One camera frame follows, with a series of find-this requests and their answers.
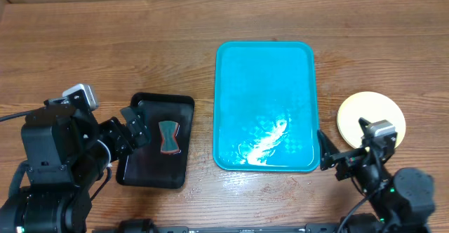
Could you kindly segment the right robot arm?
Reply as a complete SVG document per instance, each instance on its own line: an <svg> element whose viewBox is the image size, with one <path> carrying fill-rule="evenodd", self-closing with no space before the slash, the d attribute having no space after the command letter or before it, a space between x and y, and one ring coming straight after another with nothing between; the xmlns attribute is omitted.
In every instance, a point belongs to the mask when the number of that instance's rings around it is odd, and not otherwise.
<svg viewBox="0 0 449 233"><path fill-rule="evenodd" d="M396 127L387 120L358 120L361 146L340 152L323 131L317 131L322 171L334 168L337 180L350 179L363 195L337 232L429 232L429 216L436 210L434 179L418 168L389 173L384 164L395 153Z"/></svg>

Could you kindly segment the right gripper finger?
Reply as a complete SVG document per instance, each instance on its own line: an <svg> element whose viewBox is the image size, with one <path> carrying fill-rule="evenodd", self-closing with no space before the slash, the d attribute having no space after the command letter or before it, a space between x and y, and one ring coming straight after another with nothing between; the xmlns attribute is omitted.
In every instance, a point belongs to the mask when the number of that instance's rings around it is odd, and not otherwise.
<svg viewBox="0 0 449 233"><path fill-rule="evenodd" d="M361 137L361 147L367 147L369 145L370 139L372 135L370 134L370 130L368 126L370 125L370 122L363 117L358 119L359 126L361 127L361 130L363 132L363 135Z"/></svg>
<svg viewBox="0 0 449 233"><path fill-rule="evenodd" d="M335 157L340 153L340 151L322 130L317 130L317 137L321 150L320 169L325 171L335 166L337 163L337 159Z"/></svg>

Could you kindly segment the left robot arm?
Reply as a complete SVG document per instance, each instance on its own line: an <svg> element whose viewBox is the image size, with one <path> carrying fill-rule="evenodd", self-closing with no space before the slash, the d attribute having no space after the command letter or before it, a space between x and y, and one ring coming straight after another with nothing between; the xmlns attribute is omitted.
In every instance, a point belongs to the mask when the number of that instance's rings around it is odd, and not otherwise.
<svg viewBox="0 0 449 233"><path fill-rule="evenodd" d="M1 207L2 232L85 232L93 184L111 175L109 164L150 142L143 115L122 110L98 123L86 103L47 102L30 112L21 130L26 152Z"/></svg>

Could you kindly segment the red green sponge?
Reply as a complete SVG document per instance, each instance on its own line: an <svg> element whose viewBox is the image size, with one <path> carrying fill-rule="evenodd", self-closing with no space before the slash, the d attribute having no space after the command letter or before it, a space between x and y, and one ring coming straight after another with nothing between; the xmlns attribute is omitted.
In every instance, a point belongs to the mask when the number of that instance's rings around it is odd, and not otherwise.
<svg viewBox="0 0 449 233"><path fill-rule="evenodd" d="M176 138L179 131L179 123L175 121L160 121L159 130L161 134L161 153L180 153L180 147Z"/></svg>

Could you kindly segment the yellow-rim plate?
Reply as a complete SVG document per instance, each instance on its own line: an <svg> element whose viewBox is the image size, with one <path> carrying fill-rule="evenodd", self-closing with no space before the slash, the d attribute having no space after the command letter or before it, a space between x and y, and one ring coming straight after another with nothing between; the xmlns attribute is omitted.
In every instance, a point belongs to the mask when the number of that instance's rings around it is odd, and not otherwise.
<svg viewBox="0 0 449 233"><path fill-rule="evenodd" d="M406 120L392 99L380 93L364 91L349 96L340 105L337 127L344 141L353 148L361 146L363 131L358 123L361 117L371 123L387 120L396 128L395 148L402 143L406 134Z"/></svg>

